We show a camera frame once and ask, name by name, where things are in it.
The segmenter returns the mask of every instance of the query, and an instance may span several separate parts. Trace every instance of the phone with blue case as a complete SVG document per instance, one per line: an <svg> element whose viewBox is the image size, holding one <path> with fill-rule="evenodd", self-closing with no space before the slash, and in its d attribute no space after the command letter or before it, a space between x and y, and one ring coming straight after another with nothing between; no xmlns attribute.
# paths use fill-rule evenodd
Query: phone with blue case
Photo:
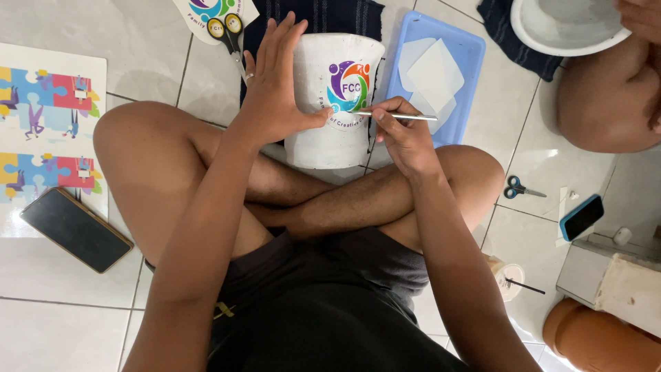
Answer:
<svg viewBox="0 0 661 372"><path fill-rule="evenodd" d="M571 242L601 217L603 217L602 197L595 194L560 220L560 230L564 239Z"/></svg>

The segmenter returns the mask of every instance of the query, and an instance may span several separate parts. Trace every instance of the fingernail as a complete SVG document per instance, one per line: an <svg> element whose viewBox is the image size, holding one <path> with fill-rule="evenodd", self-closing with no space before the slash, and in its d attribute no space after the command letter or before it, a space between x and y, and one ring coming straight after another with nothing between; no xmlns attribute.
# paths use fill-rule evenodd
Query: fingernail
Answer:
<svg viewBox="0 0 661 372"><path fill-rule="evenodd" d="M383 111L381 109L376 109L376 110L372 111L372 116L374 116L376 118L376 120L383 119L383 115L385 115L385 111Z"/></svg>

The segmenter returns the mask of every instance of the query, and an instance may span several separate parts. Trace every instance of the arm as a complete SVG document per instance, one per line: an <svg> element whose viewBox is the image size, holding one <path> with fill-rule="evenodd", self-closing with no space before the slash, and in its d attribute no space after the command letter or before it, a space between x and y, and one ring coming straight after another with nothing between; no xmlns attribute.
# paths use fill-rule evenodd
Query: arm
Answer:
<svg viewBox="0 0 661 372"><path fill-rule="evenodd" d="M293 49L306 21L290 13L268 21L241 111L225 131L209 170L165 247L145 316L124 367L129 371L203 371L214 303L234 247L251 168L260 147L325 124L332 109L305 115L293 99Z"/></svg>
<svg viewBox="0 0 661 372"><path fill-rule="evenodd" d="M395 97L376 105L373 117L377 141L385 141L409 180L429 280L454 346L479 371L540 371L514 331L493 274L464 223L427 123L403 126L384 110L419 112Z"/></svg>

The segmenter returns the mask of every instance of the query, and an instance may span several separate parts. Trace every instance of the white tile floor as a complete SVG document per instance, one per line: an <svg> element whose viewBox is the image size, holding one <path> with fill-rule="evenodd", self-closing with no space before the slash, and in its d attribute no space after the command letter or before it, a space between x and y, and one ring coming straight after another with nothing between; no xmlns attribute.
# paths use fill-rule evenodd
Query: white tile floor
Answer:
<svg viewBox="0 0 661 372"><path fill-rule="evenodd" d="M382 23L387 52L379 68L377 98L385 94L399 20L408 10L416 9L486 40L464 143L489 152L508 175L519 175L524 185L549 197L500 198L473 235L485 253L520 264L527 273L526 282L546 290L546 295L521 292L506 307L528 350L546 372L574 370L542 344L540 334L547 311L559 298L555 281L568 248L555 247L559 187L575 190L580 200L593 193L605 195L604 203L613 210L636 204L644 210L642 214L607 214L597 232L612 236L624 221L630 221L638 237L632 243L651 248L653 243L645 236L661 224L655 188L661 152L620 157L591 154L558 136L553 129L556 83L540 82L506 58L480 24L482 18L475 10L480 0L378 1L386 5ZM150 99L178 105L218 124L229 124L239 110L239 76L224 48L192 38L170 1L101 0L94 7L80 7L76 0L3 2L0 30L0 42L107 58L109 109L128 102L125 98ZM268 146L263 151L284 159L282 148ZM390 162L385 148L376 145L368 167L312 174L341 184ZM640 169L656 174L656 182L637 177ZM645 198L620 199L631 187ZM657 203L646 203L651 198ZM568 201L567 211L578 202ZM128 235L114 205L109 219ZM150 283L151 272L142 265L138 250L98 275L45 238L2 239L3 370L119 370L142 320ZM454 352L430 288L415 298L415 305L420 327Z"/></svg>

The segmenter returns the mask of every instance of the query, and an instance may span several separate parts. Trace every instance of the container lid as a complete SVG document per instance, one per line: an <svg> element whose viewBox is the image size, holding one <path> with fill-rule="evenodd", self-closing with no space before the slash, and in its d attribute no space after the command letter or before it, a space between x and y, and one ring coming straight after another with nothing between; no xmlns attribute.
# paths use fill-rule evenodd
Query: container lid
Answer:
<svg viewBox="0 0 661 372"><path fill-rule="evenodd" d="M498 288L500 289L500 294L502 295L502 300L507 302L512 300L516 295L521 291L521 286L512 284L505 280L511 279L513 281L525 284L525 273L524 269L515 264L509 263L498 270L494 276L496 277L496 283L498 283Z"/></svg>

